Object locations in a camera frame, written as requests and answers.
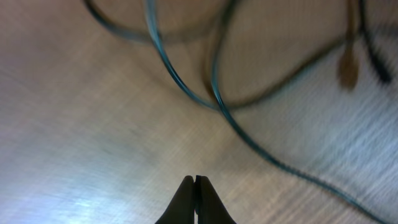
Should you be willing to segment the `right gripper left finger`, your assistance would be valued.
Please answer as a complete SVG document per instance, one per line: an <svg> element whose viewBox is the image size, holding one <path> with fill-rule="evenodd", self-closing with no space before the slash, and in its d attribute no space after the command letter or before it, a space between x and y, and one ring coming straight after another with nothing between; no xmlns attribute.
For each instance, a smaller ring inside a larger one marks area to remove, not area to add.
<svg viewBox="0 0 398 224"><path fill-rule="evenodd" d="M193 177L185 176L155 224L194 224L195 186Z"/></svg>

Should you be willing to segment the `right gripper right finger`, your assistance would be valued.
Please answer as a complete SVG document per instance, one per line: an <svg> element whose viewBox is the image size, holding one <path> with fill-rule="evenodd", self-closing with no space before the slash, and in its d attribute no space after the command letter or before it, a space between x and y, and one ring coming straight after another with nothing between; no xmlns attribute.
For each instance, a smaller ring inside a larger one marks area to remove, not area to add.
<svg viewBox="0 0 398 224"><path fill-rule="evenodd" d="M198 224L236 224L208 177L196 176L195 193Z"/></svg>

